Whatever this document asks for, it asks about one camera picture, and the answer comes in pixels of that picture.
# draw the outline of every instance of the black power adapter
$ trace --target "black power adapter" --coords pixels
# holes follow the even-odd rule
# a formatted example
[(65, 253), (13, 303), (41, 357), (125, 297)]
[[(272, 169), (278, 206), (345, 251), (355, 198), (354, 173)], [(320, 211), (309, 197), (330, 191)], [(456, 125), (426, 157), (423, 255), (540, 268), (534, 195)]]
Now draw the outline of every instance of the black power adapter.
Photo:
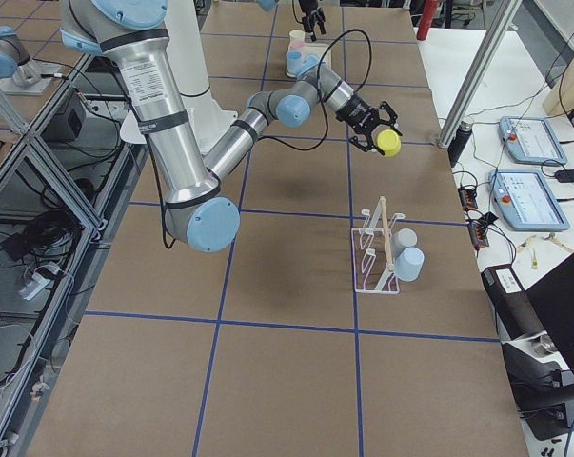
[(574, 183), (574, 169), (559, 169), (553, 176), (560, 183)]

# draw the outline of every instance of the white cup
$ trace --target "white cup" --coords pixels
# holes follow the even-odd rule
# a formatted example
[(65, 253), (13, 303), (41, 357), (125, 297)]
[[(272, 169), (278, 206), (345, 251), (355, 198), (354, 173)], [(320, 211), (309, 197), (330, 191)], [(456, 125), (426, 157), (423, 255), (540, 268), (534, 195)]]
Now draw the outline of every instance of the white cup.
[(413, 248), (418, 243), (418, 235), (411, 228), (401, 228), (390, 237), (392, 247), (392, 257), (396, 258), (401, 255), (403, 249)]
[(288, 33), (288, 38), (293, 41), (306, 41), (306, 33), (303, 30), (291, 30)]
[(405, 248), (394, 259), (394, 274), (402, 281), (414, 281), (420, 276), (424, 264), (424, 253), (418, 248)]

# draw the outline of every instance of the power strip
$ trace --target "power strip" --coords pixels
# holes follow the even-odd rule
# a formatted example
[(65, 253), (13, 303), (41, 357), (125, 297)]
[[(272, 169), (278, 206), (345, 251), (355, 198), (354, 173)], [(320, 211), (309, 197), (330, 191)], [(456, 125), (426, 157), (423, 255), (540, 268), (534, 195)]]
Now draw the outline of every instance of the power strip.
[(60, 271), (60, 267), (53, 262), (48, 262), (41, 267), (37, 267), (25, 286), (21, 288), (18, 293), (24, 300), (32, 300), (45, 286), (56, 279), (56, 275)]

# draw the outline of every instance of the light blue cup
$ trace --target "light blue cup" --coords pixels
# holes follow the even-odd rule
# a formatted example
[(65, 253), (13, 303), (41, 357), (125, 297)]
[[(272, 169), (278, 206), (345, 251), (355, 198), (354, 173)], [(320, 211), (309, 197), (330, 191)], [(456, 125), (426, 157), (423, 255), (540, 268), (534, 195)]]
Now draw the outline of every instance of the light blue cup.
[(287, 74), (295, 75), (299, 72), (304, 64), (304, 56), (298, 50), (287, 52)]
[(418, 248), (405, 248), (394, 259), (394, 274), (402, 281), (414, 281), (420, 276), (424, 253)]

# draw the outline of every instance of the brown table surface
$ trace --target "brown table surface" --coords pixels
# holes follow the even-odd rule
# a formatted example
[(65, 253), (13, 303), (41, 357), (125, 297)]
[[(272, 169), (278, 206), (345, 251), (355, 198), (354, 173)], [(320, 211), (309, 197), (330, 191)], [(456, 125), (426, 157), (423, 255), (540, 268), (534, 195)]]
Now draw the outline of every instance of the brown table surface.
[[(162, 247), (145, 169), (29, 456), (527, 455), (407, 13), (325, 11), (328, 37), (371, 36), (361, 93), (394, 104), (401, 154), (350, 147), (332, 118), (315, 151), (260, 143), (224, 186), (239, 235), (211, 255)], [(213, 4), (203, 43), (224, 109), (288, 85), (294, 28), (290, 5)], [(360, 40), (346, 69), (333, 52), (351, 83)], [(322, 126), (316, 110), (268, 133), (309, 145)], [(380, 194), (426, 254), (397, 296), (352, 291), (349, 229)]]

